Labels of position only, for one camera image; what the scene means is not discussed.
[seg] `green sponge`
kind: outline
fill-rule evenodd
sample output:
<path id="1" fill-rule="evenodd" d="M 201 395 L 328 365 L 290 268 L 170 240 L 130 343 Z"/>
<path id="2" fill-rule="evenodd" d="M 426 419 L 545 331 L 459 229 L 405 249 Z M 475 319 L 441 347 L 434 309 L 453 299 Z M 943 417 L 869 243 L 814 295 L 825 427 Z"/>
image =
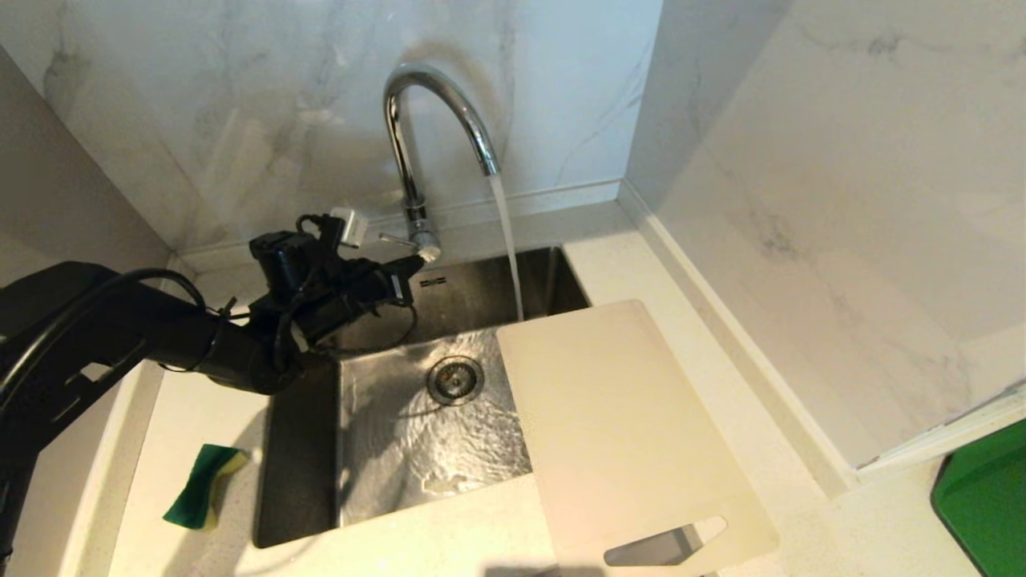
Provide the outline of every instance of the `green sponge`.
<path id="1" fill-rule="evenodd" d="M 164 521 L 187 529 L 212 529 L 218 524 L 212 504 L 214 484 L 245 463 L 246 455 L 238 449 L 204 445 L 196 456 L 186 488 L 164 513 Z"/>

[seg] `cutting board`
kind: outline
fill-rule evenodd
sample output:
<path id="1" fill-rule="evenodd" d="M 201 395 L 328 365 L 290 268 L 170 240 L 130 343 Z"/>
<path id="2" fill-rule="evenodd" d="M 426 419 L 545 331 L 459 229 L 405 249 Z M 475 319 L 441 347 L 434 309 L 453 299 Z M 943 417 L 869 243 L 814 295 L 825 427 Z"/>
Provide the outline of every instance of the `cutting board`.
<path id="1" fill-rule="evenodd" d="M 765 510 L 644 305 L 585 309 L 498 335 L 564 577 L 699 576 L 777 547 Z M 678 565 L 606 563 L 610 549 L 717 516 L 726 528 Z"/>

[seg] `kitchen sink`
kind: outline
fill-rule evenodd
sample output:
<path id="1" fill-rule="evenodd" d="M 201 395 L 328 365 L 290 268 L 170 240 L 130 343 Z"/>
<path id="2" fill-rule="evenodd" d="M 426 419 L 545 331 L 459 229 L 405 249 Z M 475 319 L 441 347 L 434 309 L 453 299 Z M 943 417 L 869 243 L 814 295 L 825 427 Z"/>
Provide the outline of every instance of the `kitchen sink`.
<path id="1" fill-rule="evenodd" d="M 517 254 L 524 316 L 586 308 L 558 247 Z M 516 322 L 507 257 L 432 268 L 310 355 L 275 395 L 253 542 L 267 547 L 530 472 L 496 330 Z"/>

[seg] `faucet handle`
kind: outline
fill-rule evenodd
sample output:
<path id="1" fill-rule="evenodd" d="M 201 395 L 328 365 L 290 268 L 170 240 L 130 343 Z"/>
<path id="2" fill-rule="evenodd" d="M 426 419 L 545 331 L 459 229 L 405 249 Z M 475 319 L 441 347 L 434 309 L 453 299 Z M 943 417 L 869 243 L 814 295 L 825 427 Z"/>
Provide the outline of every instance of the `faucet handle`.
<path id="1" fill-rule="evenodd" d="M 399 238 L 398 236 L 387 232 L 379 233 L 378 238 L 384 240 L 385 242 L 393 242 L 395 244 L 409 246 L 419 257 L 424 259 L 424 262 L 426 263 L 435 262 L 442 254 L 441 245 L 438 244 L 438 237 L 435 236 L 435 233 L 427 230 L 415 232 L 411 237 L 413 240 Z"/>
<path id="2" fill-rule="evenodd" d="M 382 232 L 378 234 L 379 240 L 384 240 L 385 242 L 393 242 L 395 244 L 402 244 L 403 246 L 409 246 L 410 248 L 417 251 L 420 246 L 412 240 L 406 240 L 405 238 L 399 238 L 394 234 L 389 234 L 387 232 Z"/>

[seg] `running water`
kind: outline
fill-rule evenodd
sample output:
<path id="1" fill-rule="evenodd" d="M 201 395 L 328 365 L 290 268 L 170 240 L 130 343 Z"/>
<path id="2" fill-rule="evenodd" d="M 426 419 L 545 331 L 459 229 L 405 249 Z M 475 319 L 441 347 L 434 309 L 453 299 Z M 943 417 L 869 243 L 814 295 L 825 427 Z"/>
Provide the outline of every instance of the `running water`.
<path id="1" fill-rule="evenodd" d="M 506 208 L 506 193 L 503 191 L 503 180 L 499 175 L 488 177 L 491 193 L 496 195 L 499 205 L 499 219 L 503 222 L 503 236 L 506 238 L 506 254 L 510 258 L 510 271 L 513 273 L 513 293 L 516 295 L 516 318 L 523 320 L 523 299 L 520 297 L 520 274 L 516 268 L 516 253 L 513 246 L 513 228 L 510 226 L 510 213 Z"/>

